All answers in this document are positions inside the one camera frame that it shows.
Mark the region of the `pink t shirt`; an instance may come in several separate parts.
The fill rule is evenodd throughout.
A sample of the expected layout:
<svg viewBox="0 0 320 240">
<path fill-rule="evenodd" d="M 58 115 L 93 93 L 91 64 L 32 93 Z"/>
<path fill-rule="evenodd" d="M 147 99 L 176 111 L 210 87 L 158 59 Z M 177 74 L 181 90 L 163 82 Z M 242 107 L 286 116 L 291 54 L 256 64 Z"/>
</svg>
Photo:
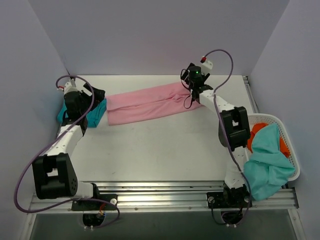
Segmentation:
<svg viewBox="0 0 320 240">
<path fill-rule="evenodd" d="M 124 125 L 192 111 L 202 105 L 193 102 L 181 83 L 170 83 L 106 97 L 108 125 Z"/>
</svg>

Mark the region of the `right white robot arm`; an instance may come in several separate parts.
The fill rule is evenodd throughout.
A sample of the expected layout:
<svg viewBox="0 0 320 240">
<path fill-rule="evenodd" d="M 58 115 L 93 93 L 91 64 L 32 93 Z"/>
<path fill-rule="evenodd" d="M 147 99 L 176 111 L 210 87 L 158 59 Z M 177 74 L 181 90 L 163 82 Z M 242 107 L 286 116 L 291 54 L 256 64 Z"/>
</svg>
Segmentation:
<svg viewBox="0 0 320 240">
<path fill-rule="evenodd" d="M 225 185 L 229 188 L 222 193 L 223 203 L 234 206 L 240 201 L 237 190 L 246 184 L 242 176 L 246 158 L 246 146 L 251 137 L 249 119 L 245 107 L 234 106 L 222 97 L 214 94 L 214 89 L 206 84 L 213 64 L 210 61 L 200 66 L 190 63 L 180 74 L 180 80 L 186 84 L 190 92 L 191 104 L 197 102 L 218 116 L 218 138 L 220 144 L 231 149 L 231 160 L 226 164 L 224 178 Z"/>
</svg>

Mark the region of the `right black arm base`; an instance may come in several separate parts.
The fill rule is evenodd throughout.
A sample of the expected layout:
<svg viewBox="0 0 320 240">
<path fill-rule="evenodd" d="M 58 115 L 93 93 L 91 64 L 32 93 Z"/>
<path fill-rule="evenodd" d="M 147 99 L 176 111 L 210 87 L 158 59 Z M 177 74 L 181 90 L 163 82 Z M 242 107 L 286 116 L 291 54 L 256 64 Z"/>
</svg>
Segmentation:
<svg viewBox="0 0 320 240">
<path fill-rule="evenodd" d="M 252 205 L 252 196 L 243 184 L 240 188 L 223 185 L 221 192 L 208 192 L 207 206 L 213 221 L 220 226 L 236 228 Z"/>
</svg>

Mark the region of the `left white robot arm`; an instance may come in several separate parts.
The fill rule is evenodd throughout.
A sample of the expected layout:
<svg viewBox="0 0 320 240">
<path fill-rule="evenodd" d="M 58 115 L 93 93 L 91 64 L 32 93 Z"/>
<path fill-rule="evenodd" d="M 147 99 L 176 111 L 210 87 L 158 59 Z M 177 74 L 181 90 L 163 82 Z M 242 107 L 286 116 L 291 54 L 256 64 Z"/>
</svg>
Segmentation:
<svg viewBox="0 0 320 240">
<path fill-rule="evenodd" d="M 71 155 L 89 126 L 97 126 L 106 111 L 106 92 L 86 83 L 77 88 L 67 82 L 59 119 L 59 140 L 32 163 L 36 195 L 39 199 L 83 198 L 90 210 L 100 206 L 101 197 L 94 183 L 79 181 L 73 168 Z"/>
</svg>

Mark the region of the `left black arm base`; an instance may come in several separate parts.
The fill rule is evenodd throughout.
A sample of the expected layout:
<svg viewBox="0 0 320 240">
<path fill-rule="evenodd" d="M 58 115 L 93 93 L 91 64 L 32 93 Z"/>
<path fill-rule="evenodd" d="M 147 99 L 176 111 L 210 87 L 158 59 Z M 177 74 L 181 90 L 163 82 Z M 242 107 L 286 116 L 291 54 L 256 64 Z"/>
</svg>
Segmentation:
<svg viewBox="0 0 320 240">
<path fill-rule="evenodd" d="M 76 199 L 72 202 L 73 212 L 83 212 L 81 221 L 85 227 L 97 229 L 115 223 L 120 218 L 117 206 L 118 195 L 114 193 L 101 194 L 94 198 Z M 116 213 L 113 219 L 107 219 L 107 213 Z"/>
</svg>

